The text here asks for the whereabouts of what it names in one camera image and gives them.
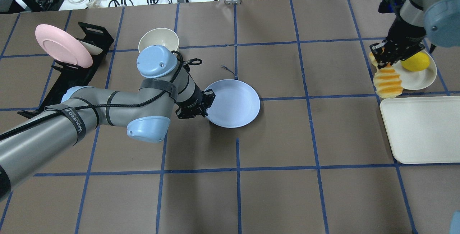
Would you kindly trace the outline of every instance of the gray robotic arm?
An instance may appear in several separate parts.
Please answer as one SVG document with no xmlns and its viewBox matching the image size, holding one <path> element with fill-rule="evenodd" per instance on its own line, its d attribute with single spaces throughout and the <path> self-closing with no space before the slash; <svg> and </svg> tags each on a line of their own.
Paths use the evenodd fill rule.
<svg viewBox="0 0 460 234">
<path fill-rule="evenodd" d="M 396 14 L 386 39 L 370 46 L 379 69 L 424 49 L 425 36 L 434 46 L 460 46 L 460 0 L 388 0 L 379 12 Z"/>
<path fill-rule="evenodd" d="M 189 65 L 197 64 L 184 63 L 176 54 L 163 46 L 141 52 L 137 67 L 146 79 L 138 93 L 74 87 L 62 103 L 2 134 L 0 199 L 100 124 L 126 127 L 134 139 L 161 142 L 175 103 L 179 118 L 207 115 L 214 93 L 201 91 L 189 75 Z"/>
</svg>

